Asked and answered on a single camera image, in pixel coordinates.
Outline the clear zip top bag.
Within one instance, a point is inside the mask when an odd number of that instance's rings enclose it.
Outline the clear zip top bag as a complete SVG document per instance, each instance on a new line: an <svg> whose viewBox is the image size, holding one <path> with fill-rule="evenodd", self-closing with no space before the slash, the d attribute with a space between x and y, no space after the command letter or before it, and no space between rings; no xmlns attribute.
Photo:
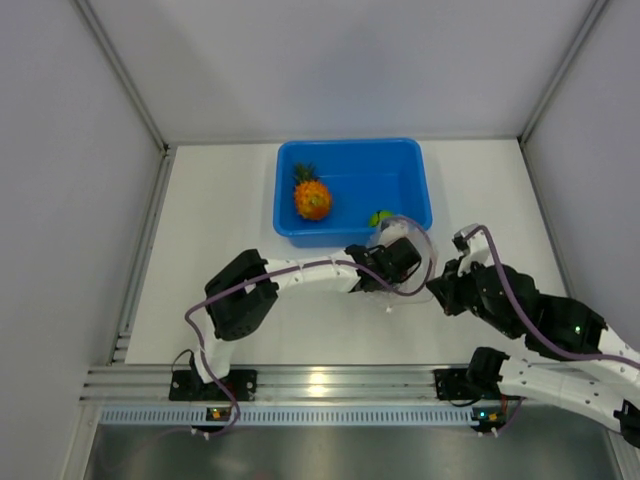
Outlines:
<svg viewBox="0 0 640 480"><path fill-rule="evenodd" d="M406 238L412 241L418 252L421 254L421 265L413 272L413 275L408 280L397 286L397 289L401 293L411 293L416 290L417 293L415 295L401 296L385 289L371 294L376 305L384 307L388 314L400 306L428 303L433 299L433 295L426 288L426 282L435 277L436 266L438 263L436 248L427 231L422 226L420 226L416 221L402 215L394 214L392 217L386 218L383 221L390 220L401 220L406 223L409 228L409 233ZM380 224L375 228L374 234L367 242L368 247L378 246L376 245L376 240Z"/></svg>

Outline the green fake apple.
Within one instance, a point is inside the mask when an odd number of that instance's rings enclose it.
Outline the green fake apple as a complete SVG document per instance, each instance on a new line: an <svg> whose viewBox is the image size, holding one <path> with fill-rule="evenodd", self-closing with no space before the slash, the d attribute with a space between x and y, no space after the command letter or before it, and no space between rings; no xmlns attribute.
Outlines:
<svg viewBox="0 0 640 480"><path fill-rule="evenodd" d="M369 218L368 226L376 228L384 219L392 217L393 215L394 213L389 210L378 210Z"/></svg>

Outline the orange fake pineapple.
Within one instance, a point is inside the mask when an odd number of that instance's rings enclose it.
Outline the orange fake pineapple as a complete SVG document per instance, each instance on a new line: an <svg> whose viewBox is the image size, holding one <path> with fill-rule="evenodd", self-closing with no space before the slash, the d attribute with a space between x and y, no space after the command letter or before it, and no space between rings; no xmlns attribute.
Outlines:
<svg viewBox="0 0 640 480"><path fill-rule="evenodd" d="M294 166L294 207L308 221L321 221L331 212L333 199L329 188L316 175L313 164Z"/></svg>

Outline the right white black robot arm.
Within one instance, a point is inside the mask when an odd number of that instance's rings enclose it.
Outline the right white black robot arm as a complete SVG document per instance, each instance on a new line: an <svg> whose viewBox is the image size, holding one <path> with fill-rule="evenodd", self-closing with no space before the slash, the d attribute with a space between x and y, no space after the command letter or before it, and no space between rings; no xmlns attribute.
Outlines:
<svg viewBox="0 0 640 480"><path fill-rule="evenodd" d="M528 275L505 269L521 306L515 310L495 266L474 262L459 273L459 264L447 262L426 284L444 313L469 312L526 350L477 348L466 369L437 371L439 398L525 397L595 420L638 446L638 351L585 304L539 292Z"/></svg>

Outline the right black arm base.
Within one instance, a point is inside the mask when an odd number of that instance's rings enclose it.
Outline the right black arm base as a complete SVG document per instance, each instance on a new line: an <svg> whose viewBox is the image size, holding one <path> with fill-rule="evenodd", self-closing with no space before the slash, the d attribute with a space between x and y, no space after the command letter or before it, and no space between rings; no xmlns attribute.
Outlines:
<svg viewBox="0 0 640 480"><path fill-rule="evenodd" d="M494 400L495 394L473 385L466 368L442 368L434 372L436 395L457 407L471 406L481 400Z"/></svg>

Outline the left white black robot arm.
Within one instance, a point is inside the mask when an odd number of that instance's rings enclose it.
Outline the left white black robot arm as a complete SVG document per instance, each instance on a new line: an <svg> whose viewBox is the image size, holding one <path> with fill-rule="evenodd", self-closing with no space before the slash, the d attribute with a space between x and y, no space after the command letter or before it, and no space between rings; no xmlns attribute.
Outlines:
<svg viewBox="0 0 640 480"><path fill-rule="evenodd" d="M421 254L406 237L301 260L269 260L256 249L243 251L205 286L214 301L205 306L209 324L194 360L192 388L209 400L223 393L235 343L259 329L283 292L398 290L421 266Z"/></svg>

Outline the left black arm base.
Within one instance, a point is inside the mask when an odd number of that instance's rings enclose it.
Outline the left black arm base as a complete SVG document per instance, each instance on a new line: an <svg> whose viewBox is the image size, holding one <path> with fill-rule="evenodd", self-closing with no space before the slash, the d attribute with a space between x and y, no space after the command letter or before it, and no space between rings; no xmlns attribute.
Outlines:
<svg viewBox="0 0 640 480"><path fill-rule="evenodd" d="M221 380L237 401L251 401L257 389L258 372L252 369L233 369ZM192 370L172 373L168 398L174 402L225 401L228 396L215 383L204 383Z"/></svg>

